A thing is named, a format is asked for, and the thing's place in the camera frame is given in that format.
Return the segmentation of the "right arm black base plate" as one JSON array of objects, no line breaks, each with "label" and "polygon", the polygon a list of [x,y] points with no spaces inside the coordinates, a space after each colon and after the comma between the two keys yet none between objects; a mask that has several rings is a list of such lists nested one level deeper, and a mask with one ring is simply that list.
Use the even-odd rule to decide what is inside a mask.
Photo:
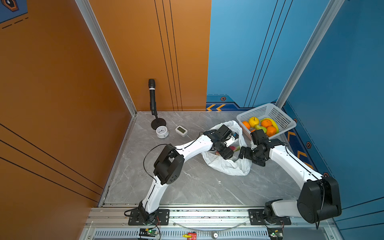
[{"label": "right arm black base plate", "polygon": [[249,209],[249,219],[252,226],[267,225],[267,226],[290,226],[292,224],[289,217],[278,217],[274,214],[268,216],[265,210]]}]

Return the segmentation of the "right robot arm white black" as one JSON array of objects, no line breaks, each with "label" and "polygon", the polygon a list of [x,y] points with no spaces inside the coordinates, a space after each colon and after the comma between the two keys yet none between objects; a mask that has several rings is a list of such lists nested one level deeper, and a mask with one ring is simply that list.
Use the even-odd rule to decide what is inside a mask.
[{"label": "right robot arm white black", "polygon": [[272,160],[288,173],[301,192],[297,200],[274,200],[265,204],[261,215],[265,223],[279,224],[285,217],[303,218],[318,226],[321,221],[342,214],[339,184],[332,177],[316,172],[293,155],[289,148],[278,139],[269,139],[262,130],[251,132],[255,148],[242,147],[240,158],[264,167]]}]

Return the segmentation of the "red dragon fruit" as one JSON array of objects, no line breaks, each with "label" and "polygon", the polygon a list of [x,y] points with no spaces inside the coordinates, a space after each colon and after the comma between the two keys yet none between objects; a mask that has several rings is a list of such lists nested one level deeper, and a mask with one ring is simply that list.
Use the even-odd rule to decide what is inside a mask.
[{"label": "red dragon fruit", "polygon": [[234,152],[240,151],[241,147],[240,146],[230,146],[230,149]]}]

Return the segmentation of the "yellow apple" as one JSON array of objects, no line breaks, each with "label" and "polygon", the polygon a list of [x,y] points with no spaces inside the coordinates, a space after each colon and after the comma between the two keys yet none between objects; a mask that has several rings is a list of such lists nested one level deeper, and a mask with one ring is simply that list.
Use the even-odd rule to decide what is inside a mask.
[{"label": "yellow apple", "polygon": [[259,121],[258,118],[252,117],[252,118],[249,119],[248,123],[249,123],[251,128],[255,128],[256,126],[259,125],[260,121]]}]

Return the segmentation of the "orange fruit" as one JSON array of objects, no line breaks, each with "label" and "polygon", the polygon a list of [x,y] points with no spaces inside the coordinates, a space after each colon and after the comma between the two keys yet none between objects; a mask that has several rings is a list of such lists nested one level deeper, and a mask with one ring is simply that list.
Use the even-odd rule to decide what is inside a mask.
[{"label": "orange fruit", "polygon": [[275,128],[274,126],[269,126],[269,127],[267,127],[267,132],[266,132],[266,134],[267,134],[268,137],[272,137],[272,136],[274,136],[276,133],[277,133],[277,128]]},{"label": "orange fruit", "polygon": [[249,130],[251,128],[250,124],[247,121],[242,122],[243,125]]},{"label": "orange fruit", "polygon": [[268,128],[268,127],[273,126],[273,123],[269,119],[264,119],[264,120],[261,121],[261,126],[264,127],[264,128]]}]

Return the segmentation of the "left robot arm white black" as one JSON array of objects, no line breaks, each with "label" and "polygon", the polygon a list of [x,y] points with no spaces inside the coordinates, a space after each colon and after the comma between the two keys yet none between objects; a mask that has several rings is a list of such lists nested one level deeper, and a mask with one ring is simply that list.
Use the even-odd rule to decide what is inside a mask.
[{"label": "left robot arm white black", "polygon": [[208,151],[216,151],[225,160],[230,159],[234,155],[230,146],[238,142],[239,137],[240,134],[221,125],[217,130],[201,132],[189,143],[179,146],[165,144],[154,163],[151,187],[138,206],[139,216],[144,222],[150,223],[156,218],[155,212],[159,209],[167,187],[178,179],[186,161]]}]

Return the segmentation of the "green pear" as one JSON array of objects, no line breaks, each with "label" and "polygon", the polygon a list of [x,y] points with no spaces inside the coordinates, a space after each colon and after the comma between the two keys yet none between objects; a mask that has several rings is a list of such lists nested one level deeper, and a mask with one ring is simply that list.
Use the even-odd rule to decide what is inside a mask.
[{"label": "green pear", "polygon": [[263,132],[266,134],[267,133],[267,128],[260,126],[260,125],[255,125],[254,127],[255,130],[263,130]]}]

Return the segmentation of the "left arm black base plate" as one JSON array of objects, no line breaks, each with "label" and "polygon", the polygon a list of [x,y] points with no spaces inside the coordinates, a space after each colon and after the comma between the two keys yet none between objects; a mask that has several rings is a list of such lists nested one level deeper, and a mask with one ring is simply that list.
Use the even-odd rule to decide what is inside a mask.
[{"label": "left arm black base plate", "polygon": [[170,210],[158,209],[149,215],[142,214],[138,209],[130,210],[129,226],[167,226],[170,219]]}]

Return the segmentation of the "white plastic bag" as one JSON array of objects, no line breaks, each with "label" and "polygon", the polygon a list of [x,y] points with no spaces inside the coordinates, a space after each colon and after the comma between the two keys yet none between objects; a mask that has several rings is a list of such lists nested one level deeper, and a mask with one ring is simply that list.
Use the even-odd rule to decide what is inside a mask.
[{"label": "white plastic bag", "polygon": [[[210,130],[218,130],[221,125],[226,125],[233,133],[239,134],[239,140],[233,146],[247,147],[246,140],[243,135],[243,129],[236,121],[228,121],[220,123]],[[203,152],[202,156],[208,166],[221,173],[230,176],[246,176],[251,170],[252,161],[248,159],[239,159],[240,151],[234,152],[232,158],[225,160],[215,151]]]}]

